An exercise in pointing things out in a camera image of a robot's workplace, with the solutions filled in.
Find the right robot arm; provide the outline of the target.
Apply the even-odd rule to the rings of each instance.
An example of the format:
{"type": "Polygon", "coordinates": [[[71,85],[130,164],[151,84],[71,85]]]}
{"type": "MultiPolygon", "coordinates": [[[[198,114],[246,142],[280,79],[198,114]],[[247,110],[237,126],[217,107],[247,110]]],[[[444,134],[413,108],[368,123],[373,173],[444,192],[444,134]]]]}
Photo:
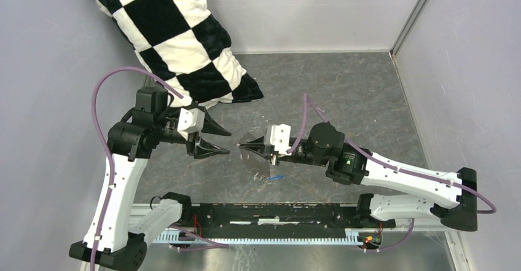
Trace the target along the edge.
{"type": "Polygon", "coordinates": [[[264,136],[240,144],[273,165],[291,162],[326,168],[326,176],[344,185],[384,187],[399,195],[362,194],[355,220],[363,227],[392,219],[438,219],[450,229],[475,232],[477,172],[434,171],[386,158],[345,142],[329,122],[314,125],[308,138],[289,135],[288,125],[272,125],[264,136]]]}

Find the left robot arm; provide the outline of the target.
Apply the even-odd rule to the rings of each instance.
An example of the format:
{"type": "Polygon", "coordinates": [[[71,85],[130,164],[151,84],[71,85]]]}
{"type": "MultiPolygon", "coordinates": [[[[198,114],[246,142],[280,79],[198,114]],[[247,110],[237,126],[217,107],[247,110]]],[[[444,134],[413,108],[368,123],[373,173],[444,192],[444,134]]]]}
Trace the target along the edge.
{"type": "Polygon", "coordinates": [[[71,258],[92,267],[137,270],[148,246],[164,230],[174,223],[182,227],[192,221],[190,197],[169,192],[144,217],[130,222],[139,180],[160,143],[183,145],[195,159],[228,154],[202,138],[202,133],[229,136],[204,107],[172,108],[172,99],[161,87],[139,89],[134,107],[103,137],[108,152],[103,188],[88,232],[69,248],[71,258]]]}

